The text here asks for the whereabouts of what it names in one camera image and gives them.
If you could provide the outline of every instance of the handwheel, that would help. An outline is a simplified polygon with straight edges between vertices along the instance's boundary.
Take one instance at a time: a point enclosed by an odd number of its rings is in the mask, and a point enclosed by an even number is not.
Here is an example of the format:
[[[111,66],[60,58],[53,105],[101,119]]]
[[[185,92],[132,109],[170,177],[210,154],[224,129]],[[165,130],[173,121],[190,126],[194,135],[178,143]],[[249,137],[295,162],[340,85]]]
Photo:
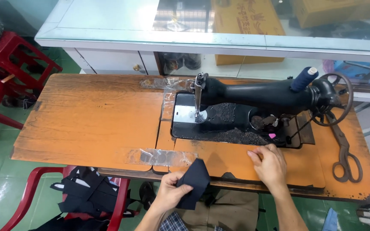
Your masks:
[[[348,115],[349,111],[351,111],[352,103],[354,101],[354,90],[352,88],[351,81],[346,76],[342,75],[341,73],[329,73],[329,74],[325,74],[321,76],[321,78],[327,80],[329,76],[336,76],[335,81],[332,83],[333,87],[335,87],[339,83],[339,81],[341,81],[342,79],[343,81],[345,81],[346,88],[341,89],[336,92],[336,98],[331,99],[329,106],[324,108],[323,113],[320,113],[318,115],[313,115],[312,112],[309,111],[312,121],[324,127],[329,127],[329,126],[333,126],[333,125],[340,123]],[[345,93],[348,93],[348,102],[346,105],[342,105],[342,102],[339,96]],[[324,118],[325,118],[326,113],[330,112],[331,109],[334,107],[343,109],[344,111],[342,115],[338,119],[334,120],[332,123],[324,123],[324,120],[325,120]]]

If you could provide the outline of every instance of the yellow cardboard box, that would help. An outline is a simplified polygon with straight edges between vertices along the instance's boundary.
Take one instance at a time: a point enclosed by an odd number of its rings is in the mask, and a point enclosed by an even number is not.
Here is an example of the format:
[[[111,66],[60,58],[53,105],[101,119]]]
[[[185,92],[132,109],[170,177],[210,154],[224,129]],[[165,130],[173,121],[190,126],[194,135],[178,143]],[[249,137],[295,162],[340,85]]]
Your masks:
[[[370,18],[370,0],[292,0],[301,28]]]
[[[215,33],[285,35],[270,0],[211,0],[211,2],[215,11]],[[215,55],[215,60],[219,66],[282,62],[284,58]]]

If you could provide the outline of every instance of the scissors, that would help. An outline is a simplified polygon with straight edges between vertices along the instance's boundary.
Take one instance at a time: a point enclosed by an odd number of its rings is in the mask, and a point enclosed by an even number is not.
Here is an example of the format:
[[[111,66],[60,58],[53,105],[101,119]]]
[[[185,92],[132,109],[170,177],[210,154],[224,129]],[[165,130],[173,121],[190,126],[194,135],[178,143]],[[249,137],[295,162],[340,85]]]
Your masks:
[[[330,123],[336,120],[335,115],[331,111],[326,113],[326,117],[328,118]],[[339,144],[339,161],[335,162],[332,166],[333,177],[339,182],[347,182],[348,180],[353,183],[360,182],[363,177],[361,163],[359,162],[358,158],[355,155],[349,153],[349,142],[346,139],[345,134],[339,128],[339,125],[337,124],[333,125],[331,126],[331,129],[332,129],[333,135],[335,136],[336,141]],[[358,167],[358,178],[357,179],[353,178],[352,176],[351,167],[349,166],[349,162],[348,162],[348,157],[351,157],[357,164],[357,167]],[[338,165],[340,165],[343,168],[342,177],[338,177],[335,174],[335,168]]]

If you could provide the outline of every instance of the khaki pants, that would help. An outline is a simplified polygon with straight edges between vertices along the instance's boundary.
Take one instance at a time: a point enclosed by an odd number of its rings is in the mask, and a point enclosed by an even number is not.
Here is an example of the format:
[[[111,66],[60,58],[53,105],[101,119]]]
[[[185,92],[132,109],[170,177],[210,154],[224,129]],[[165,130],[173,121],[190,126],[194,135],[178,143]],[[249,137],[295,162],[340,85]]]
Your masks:
[[[190,231],[252,231],[257,226],[258,193],[220,190],[210,207],[198,202],[195,210],[175,209]]]

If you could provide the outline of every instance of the wooden tabletop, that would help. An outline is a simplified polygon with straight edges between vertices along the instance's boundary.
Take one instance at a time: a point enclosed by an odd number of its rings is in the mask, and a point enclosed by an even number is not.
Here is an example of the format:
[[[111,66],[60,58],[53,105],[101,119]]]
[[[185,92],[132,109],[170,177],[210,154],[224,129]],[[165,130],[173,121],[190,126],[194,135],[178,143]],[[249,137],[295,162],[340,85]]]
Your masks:
[[[132,161],[133,150],[194,152],[205,160],[213,185],[267,191],[246,155],[246,150],[255,146],[171,136],[174,96],[184,88],[184,81],[178,80],[181,78],[54,74],[14,144],[12,159],[94,166],[100,167],[104,175],[157,181],[161,174],[184,168],[138,164]],[[356,113],[349,113],[340,127],[351,145],[350,152],[362,164],[362,181],[341,183],[333,178],[332,164],[338,161],[339,145],[330,128],[312,123],[316,145],[283,150],[288,163],[287,181],[295,188],[293,194],[370,202],[370,154]],[[352,161],[350,164],[356,173],[356,165]],[[337,175],[341,174],[340,169],[336,171]],[[221,178],[224,173],[231,173],[234,178]]]

